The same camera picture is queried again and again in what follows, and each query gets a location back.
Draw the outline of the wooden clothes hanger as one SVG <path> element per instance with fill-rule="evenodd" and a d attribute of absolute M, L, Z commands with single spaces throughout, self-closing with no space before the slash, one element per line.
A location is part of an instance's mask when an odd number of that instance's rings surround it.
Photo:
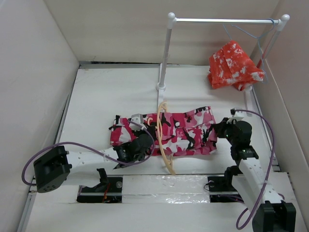
<path fill-rule="evenodd" d="M 161 102 L 158 106 L 158 109 L 157 109 L 157 115 L 156 115 L 157 140 L 158 140 L 159 149 L 160 149 L 162 159 L 164 161 L 164 164 L 165 164 L 168 172 L 171 175 L 175 175 L 176 173 L 173 169 L 172 157 L 170 157 L 169 159 L 167 158 L 165 151 L 164 151 L 164 148 L 163 148 L 163 145 L 162 145 L 163 127 L 162 127 L 162 122 L 161 122 L 161 119 L 160 119 L 160 114 L 162 113 L 161 110 L 163 110 L 163 112 L 166 112 L 168 110 L 167 105 L 166 105 L 166 101 Z"/>

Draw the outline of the pink camouflage trousers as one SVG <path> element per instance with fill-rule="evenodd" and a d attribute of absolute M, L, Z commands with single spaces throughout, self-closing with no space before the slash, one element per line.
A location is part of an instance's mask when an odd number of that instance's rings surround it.
<path fill-rule="evenodd" d="M 193 156 L 209 155 L 217 149 L 217 136 L 211 125 L 215 118 L 209 106 L 203 106 L 186 113 L 162 112 L 160 119 L 163 127 L 162 145 L 166 155 Z M 111 131 L 112 146 L 131 142 L 145 132 L 133 130 L 129 118 L 117 115 Z"/>

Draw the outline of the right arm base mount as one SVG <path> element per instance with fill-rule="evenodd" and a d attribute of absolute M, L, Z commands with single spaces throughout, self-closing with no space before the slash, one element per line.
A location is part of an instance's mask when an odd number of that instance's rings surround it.
<path fill-rule="evenodd" d="M 204 189 L 209 193 L 211 203 L 243 202 L 242 197 L 232 186 L 232 178 L 238 174 L 242 174 L 240 169 L 231 166 L 225 170 L 224 175 L 208 176 Z"/>

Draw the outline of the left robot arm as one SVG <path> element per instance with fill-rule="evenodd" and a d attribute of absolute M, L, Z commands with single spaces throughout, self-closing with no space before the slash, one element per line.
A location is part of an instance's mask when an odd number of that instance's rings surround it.
<path fill-rule="evenodd" d="M 39 193 L 48 193 L 62 185 L 78 185 L 104 191 L 108 176 L 114 171 L 136 166 L 145 162 L 153 153 L 154 140 L 143 132 L 131 142 L 106 150 L 72 152 L 65 143 L 49 149 L 34 163 L 36 187 Z"/>

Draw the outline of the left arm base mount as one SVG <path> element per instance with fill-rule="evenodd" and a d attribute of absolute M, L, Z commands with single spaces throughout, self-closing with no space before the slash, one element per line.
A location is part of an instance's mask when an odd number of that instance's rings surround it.
<path fill-rule="evenodd" d="M 123 176 L 108 176 L 105 169 L 97 169 L 99 183 L 94 187 L 79 186 L 78 203 L 121 203 Z"/>

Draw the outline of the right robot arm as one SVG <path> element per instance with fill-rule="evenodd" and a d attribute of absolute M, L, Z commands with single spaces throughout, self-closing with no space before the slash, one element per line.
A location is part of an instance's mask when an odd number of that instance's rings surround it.
<path fill-rule="evenodd" d="M 212 128 L 218 138 L 227 139 L 236 165 L 228 167 L 224 187 L 236 190 L 250 212 L 241 230 L 249 222 L 255 232 L 295 231 L 296 208 L 287 203 L 269 182 L 270 171 L 264 171 L 251 145 L 252 126 L 246 121 L 224 118 Z"/>

